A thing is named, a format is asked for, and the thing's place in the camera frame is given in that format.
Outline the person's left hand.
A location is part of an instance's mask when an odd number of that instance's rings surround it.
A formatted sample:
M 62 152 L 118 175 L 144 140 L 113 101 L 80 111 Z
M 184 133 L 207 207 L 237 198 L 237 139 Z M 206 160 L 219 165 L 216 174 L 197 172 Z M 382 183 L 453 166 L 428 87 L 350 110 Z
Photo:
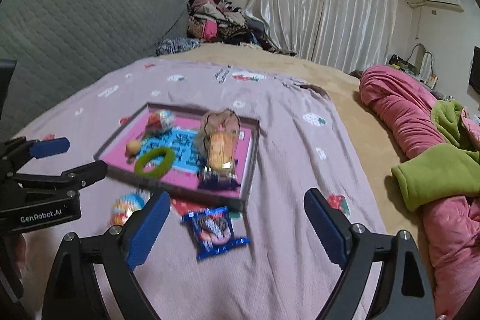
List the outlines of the person's left hand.
M 26 265 L 26 240 L 22 234 L 15 235 L 12 237 L 12 246 L 14 254 L 14 263 L 16 268 L 16 275 L 21 280 L 22 279 L 22 270 Z

